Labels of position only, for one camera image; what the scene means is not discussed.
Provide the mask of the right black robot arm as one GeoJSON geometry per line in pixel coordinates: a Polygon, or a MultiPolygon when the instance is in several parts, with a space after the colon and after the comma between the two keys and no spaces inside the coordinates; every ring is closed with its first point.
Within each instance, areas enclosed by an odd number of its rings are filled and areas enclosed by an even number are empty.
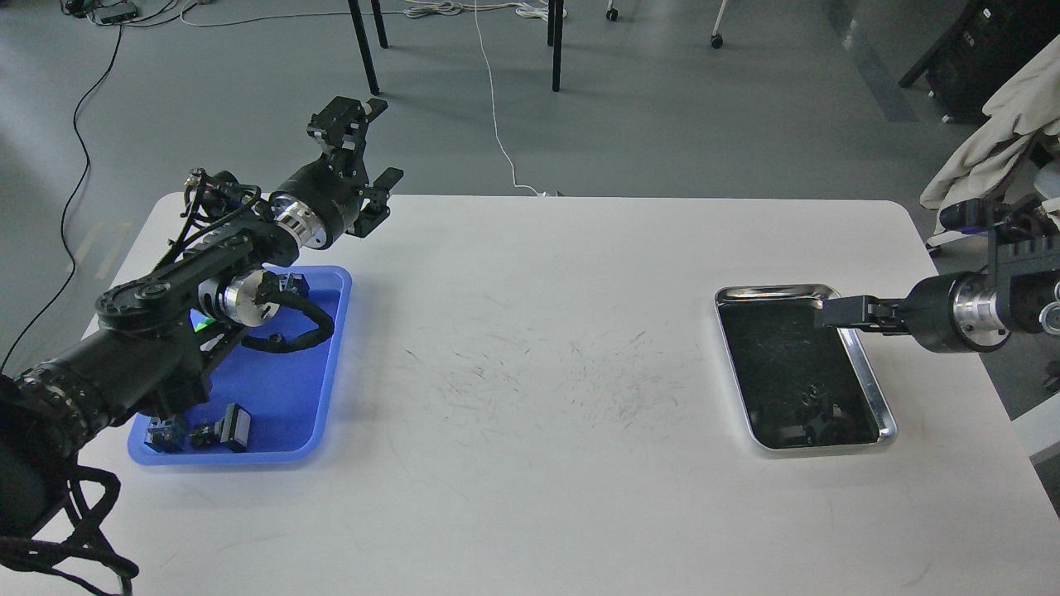
{"type": "Polygon", "coordinates": [[[984,271],[930,276],[903,299],[825,300],[815,325],[909,335],[934,353],[991,353],[1015,334],[1058,335],[1058,226],[1040,196],[952,204],[939,222],[988,238],[984,271]]]}

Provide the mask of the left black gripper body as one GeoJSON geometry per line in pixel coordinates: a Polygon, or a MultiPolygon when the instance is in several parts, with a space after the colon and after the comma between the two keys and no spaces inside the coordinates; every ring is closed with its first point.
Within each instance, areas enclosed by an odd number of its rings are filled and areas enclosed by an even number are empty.
{"type": "Polygon", "coordinates": [[[296,214],[296,234],[304,248],[323,250],[355,229],[367,194],[363,165],[331,166],[325,157],[302,166],[272,192],[276,218],[296,214]]]}

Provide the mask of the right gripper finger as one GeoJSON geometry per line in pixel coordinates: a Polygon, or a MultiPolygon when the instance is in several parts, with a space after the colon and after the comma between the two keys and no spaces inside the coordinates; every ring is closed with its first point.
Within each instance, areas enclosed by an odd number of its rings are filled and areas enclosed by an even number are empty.
{"type": "Polygon", "coordinates": [[[908,326],[899,315],[902,299],[847,296],[822,301],[814,313],[818,328],[859,329],[866,333],[908,335],[908,326]]]}
{"type": "Polygon", "coordinates": [[[1038,216],[1041,201],[1027,197],[1008,204],[1002,199],[969,199],[940,211],[940,226],[947,231],[995,233],[1000,241],[1023,241],[1044,235],[1044,220],[1038,216]]]}

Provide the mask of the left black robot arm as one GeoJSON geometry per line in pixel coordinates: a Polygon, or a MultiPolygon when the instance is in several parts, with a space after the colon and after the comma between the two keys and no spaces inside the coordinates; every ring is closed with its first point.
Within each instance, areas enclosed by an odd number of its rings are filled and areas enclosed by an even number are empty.
{"type": "Polygon", "coordinates": [[[58,358],[2,378],[2,565],[60,577],[68,559],[113,572],[124,595],[139,569],[101,531],[120,493],[106,470],[80,464],[80,450],[132,415],[176,422],[208,401],[211,373],[238,346],[292,353],[330,339],[335,322],[268,267],[341,235],[366,238],[390,214],[402,179],[388,166],[369,180],[371,123],[385,99],[336,97],[307,135],[321,147],[276,191],[228,172],[190,171],[181,233],[145,276],[95,302],[98,331],[58,358]]]}

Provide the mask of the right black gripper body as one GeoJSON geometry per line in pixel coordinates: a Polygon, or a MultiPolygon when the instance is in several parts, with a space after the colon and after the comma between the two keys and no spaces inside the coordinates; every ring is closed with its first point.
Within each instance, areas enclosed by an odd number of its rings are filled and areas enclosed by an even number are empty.
{"type": "Polygon", "coordinates": [[[985,274],[930,276],[911,290],[899,317],[934,353],[991,353],[1010,340],[1000,321],[997,290],[985,274]]]}

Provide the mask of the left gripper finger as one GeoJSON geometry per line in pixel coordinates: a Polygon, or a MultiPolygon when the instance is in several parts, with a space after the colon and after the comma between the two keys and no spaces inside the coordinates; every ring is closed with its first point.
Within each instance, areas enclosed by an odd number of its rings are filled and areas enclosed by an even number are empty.
{"type": "Polygon", "coordinates": [[[372,185],[360,186],[357,189],[359,210],[352,223],[347,227],[347,234],[366,238],[371,234],[382,222],[389,218],[388,200],[393,187],[404,177],[404,170],[398,166],[387,166],[372,185]]]}
{"type": "Polygon", "coordinates": [[[353,159],[363,158],[369,124],[388,109],[386,99],[371,98],[366,103],[359,99],[334,97],[320,113],[313,113],[306,126],[307,136],[322,150],[322,157],[334,163],[347,151],[353,159]]]}

